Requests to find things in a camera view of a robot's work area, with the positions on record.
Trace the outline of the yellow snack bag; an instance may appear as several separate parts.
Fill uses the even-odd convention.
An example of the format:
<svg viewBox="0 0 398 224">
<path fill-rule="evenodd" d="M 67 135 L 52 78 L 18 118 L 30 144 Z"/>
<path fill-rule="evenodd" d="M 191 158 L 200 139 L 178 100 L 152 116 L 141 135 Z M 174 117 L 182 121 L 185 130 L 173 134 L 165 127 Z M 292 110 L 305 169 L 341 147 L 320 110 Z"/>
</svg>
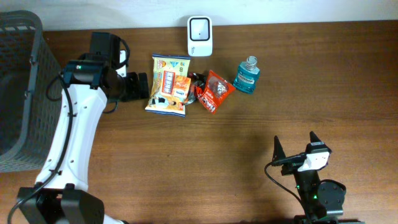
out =
<svg viewBox="0 0 398 224">
<path fill-rule="evenodd" d="M 153 54 L 153 85 L 146 111 L 184 117 L 184 100 L 172 96 L 176 76 L 188 77 L 189 56 Z"/>
</svg>

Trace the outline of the dark crinkled wrapper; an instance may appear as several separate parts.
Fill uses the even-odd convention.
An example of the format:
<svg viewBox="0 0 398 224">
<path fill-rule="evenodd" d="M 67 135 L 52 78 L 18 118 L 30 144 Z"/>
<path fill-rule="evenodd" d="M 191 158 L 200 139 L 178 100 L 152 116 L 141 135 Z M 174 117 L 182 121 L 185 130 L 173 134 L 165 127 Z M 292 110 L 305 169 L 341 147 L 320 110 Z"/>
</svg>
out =
<svg viewBox="0 0 398 224">
<path fill-rule="evenodd" d="M 184 105 L 189 105 L 189 104 L 193 103 L 197 99 L 196 89 L 199 88 L 201 90 L 204 90 L 205 83 L 206 83 L 206 76 L 201 73 L 191 72 L 188 74 L 188 78 L 191 79 L 191 83 L 190 83 L 188 95 L 183 102 Z"/>
</svg>

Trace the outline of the white barcode scanner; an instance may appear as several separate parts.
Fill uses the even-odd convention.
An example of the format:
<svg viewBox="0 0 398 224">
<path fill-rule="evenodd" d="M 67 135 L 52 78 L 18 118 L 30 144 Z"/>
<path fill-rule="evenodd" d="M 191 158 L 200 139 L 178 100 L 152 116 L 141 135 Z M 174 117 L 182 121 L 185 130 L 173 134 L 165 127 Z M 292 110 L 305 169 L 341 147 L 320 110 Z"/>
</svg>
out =
<svg viewBox="0 0 398 224">
<path fill-rule="evenodd" d="M 191 57 L 208 57 L 213 53 L 213 23 L 208 16 L 191 16 L 187 20 L 187 50 Z"/>
</svg>

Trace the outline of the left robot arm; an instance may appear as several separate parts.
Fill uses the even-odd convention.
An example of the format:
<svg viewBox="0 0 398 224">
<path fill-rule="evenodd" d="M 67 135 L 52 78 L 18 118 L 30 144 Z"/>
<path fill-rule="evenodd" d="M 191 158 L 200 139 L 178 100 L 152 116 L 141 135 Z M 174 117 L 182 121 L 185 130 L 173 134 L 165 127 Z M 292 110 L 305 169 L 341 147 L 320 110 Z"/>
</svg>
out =
<svg viewBox="0 0 398 224">
<path fill-rule="evenodd" d="M 71 60 L 58 77 L 62 108 L 49 154 L 35 185 L 19 189 L 7 219 L 20 210 L 29 223 L 118 223 L 87 192 L 90 154 L 106 105 L 147 98 L 147 74 L 122 76 L 108 61 Z"/>
</svg>

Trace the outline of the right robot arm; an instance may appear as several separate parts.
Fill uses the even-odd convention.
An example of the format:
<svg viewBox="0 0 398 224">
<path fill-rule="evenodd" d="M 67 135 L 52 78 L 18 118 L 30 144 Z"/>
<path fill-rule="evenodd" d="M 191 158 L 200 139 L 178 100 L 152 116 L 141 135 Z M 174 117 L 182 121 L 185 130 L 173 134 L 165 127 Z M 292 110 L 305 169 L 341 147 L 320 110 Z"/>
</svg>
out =
<svg viewBox="0 0 398 224">
<path fill-rule="evenodd" d="M 360 223 L 359 220 L 340 220 L 346 186 L 331 179 L 319 178 L 318 172 L 328 165 L 332 150 L 311 131 L 310 143 L 305 151 L 286 156 L 277 136 L 274 137 L 272 160 L 264 168 L 265 175 L 277 186 L 294 196 L 303 208 L 303 215 L 296 215 L 293 223 Z M 268 173 L 268 167 L 281 167 L 281 175 L 293 175 L 297 193 L 276 181 Z"/>
</svg>

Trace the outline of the red snack packet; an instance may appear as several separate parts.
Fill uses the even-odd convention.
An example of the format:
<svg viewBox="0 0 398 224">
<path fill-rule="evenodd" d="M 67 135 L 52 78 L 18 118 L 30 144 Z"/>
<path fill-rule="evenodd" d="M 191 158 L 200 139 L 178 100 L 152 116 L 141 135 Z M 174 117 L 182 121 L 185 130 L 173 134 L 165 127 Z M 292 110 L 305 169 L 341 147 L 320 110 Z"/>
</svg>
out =
<svg viewBox="0 0 398 224">
<path fill-rule="evenodd" d="M 205 83 L 205 88 L 195 88 L 198 101 L 212 114 L 215 114 L 222 102 L 233 92 L 235 87 L 210 70 Z"/>
</svg>

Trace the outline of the orange small packet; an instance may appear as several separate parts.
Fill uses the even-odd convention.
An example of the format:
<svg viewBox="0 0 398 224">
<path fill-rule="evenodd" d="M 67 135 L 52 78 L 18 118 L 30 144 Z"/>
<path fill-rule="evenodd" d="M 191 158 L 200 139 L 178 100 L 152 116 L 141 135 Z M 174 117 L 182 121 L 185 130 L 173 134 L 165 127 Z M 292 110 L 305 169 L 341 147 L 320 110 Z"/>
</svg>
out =
<svg viewBox="0 0 398 224">
<path fill-rule="evenodd" d="M 184 76 L 176 76 L 172 88 L 172 96 L 184 100 L 188 96 L 191 78 Z"/>
</svg>

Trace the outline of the grey plastic basket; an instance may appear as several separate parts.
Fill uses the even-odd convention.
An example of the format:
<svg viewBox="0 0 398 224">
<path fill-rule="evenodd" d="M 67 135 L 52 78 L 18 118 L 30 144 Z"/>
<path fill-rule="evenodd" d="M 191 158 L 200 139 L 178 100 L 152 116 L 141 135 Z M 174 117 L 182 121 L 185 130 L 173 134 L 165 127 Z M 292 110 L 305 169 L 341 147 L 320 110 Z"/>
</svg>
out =
<svg viewBox="0 0 398 224">
<path fill-rule="evenodd" d="M 1 13 L 1 172 L 41 169 L 58 123 L 61 70 L 30 11 Z"/>
</svg>

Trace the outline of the blue mouthwash bottle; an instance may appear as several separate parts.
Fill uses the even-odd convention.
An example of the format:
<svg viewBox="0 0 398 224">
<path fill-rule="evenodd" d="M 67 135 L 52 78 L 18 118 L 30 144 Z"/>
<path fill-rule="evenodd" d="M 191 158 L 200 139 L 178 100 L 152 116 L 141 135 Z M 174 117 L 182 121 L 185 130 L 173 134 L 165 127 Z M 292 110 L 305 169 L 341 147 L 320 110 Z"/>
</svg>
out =
<svg viewBox="0 0 398 224">
<path fill-rule="evenodd" d="M 246 61 L 239 64 L 233 86 L 244 93 L 253 94 L 259 76 L 260 69 L 257 67 L 257 58 L 249 56 Z"/>
</svg>

